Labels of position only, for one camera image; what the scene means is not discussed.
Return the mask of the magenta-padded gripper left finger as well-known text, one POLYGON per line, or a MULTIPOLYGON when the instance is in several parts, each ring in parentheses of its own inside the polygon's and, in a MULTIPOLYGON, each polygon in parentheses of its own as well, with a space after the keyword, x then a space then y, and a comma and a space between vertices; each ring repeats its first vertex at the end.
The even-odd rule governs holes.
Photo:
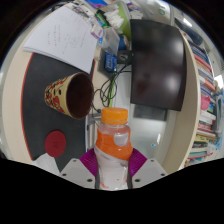
POLYGON ((60 176, 78 186, 98 189, 99 171, 94 149, 87 151, 80 159, 72 158, 60 176))

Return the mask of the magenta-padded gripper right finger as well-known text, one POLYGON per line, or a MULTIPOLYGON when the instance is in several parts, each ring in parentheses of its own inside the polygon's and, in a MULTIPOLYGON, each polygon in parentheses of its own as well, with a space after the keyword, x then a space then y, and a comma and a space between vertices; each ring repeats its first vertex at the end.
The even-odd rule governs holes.
POLYGON ((167 176, 167 172, 154 159, 147 159, 134 149, 128 164, 127 186, 129 189, 143 187, 167 176))

